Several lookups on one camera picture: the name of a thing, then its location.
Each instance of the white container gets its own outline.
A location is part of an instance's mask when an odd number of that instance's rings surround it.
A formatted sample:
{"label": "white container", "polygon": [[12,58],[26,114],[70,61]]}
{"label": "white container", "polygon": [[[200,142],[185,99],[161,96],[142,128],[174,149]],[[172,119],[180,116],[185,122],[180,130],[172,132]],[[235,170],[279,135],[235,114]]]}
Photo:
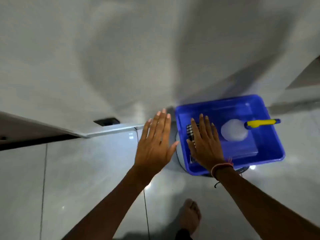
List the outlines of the white container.
{"label": "white container", "polygon": [[221,135],[227,141],[243,141],[248,136],[248,130],[243,121],[232,119],[222,125]]}

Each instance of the tiled floor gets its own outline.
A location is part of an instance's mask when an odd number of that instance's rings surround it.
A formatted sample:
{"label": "tiled floor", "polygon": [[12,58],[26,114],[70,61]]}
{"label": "tiled floor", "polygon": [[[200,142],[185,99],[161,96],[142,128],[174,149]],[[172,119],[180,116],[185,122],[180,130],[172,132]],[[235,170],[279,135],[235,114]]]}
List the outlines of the tiled floor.
{"label": "tiled floor", "polygon": [[[282,119],[276,130],[286,158],[258,165],[243,174],[317,225],[320,225],[319,107],[296,106],[277,115]],[[173,123],[172,142],[176,133]],[[47,150],[46,145],[38,145],[0,152],[0,191],[5,193],[0,204],[7,206],[0,212],[0,239],[40,239],[40,232],[41,239],[61,239],[126,174],[134,163],[140,136],[141,130],[127,131],[50,143]],[[178,230],[175,218],[179,209],[186,198],[192,198],[202,211],[194,240],[260,239],[223,186],[215,189],[215,183],[209,177],[187,174],[174,154],[134,202],[115,238],[148,239],[149,230],[151,240],[173,239]]]}
{"label": "tiled floor", "polygon": [[46,145],[0,152],[0,239],[39,239]]}
{"label": "tiled floor", "polygon": [[[136,131],[50,143],[44,187],[42,239],[59,240],[122,180],[134,164]],[[143,192],[115,238],[148,234]]]}

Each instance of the person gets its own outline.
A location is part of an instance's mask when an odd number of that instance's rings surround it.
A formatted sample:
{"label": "person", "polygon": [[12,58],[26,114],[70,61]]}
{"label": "person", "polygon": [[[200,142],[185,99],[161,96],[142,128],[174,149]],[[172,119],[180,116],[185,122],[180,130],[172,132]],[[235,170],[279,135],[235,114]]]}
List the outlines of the person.
{"label": "person", "polygon": [[[221,182],[247,221],[263,240],[320,239],[320,228],[288,209],[242,178],[223,157],[218,132],[201,114],[199,129],[191,119],[195,145],[188,140],[192,157]],[[179,142],[169,145],[171,116],[163,109],[144,125],[134,165],[123,180],[74,228],[64,240],[112,239],[130,206],[152,178],[166,166]],[[187,199],[176,239],[191,239],[201,220],[196,202]]]}

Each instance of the bracelet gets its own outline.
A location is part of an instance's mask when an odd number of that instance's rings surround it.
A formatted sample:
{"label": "bracelet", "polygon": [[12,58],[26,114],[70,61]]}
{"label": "bracelet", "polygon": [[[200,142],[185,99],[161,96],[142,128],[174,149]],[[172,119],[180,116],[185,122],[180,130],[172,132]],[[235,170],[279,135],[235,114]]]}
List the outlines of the bracelet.
{"label": "bracelet", "polygon": [[219,164],[214,165],[214,167],[211,169],[211,176],[214,177],[215,179],[217,179],[216,178],[216,171],[218,169],[225,168],[225,167],[233,167],[233,163],[232,162],[225,162],[225,163],[219,163]]}

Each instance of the yellow handle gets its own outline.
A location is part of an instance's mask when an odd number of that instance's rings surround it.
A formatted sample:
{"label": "yellow handle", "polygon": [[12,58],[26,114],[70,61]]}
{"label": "yellow handle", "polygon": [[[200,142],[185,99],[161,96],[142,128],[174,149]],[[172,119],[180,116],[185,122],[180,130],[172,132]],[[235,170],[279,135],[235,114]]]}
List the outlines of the yellow handle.
{"label": "yellow handle", "polygon": [[272,120],[251,120],[246,122],[246,126],[250,126],[251,128],[257,128],[260,125],[274,125],[279,124],[280,119],[272,119]]}

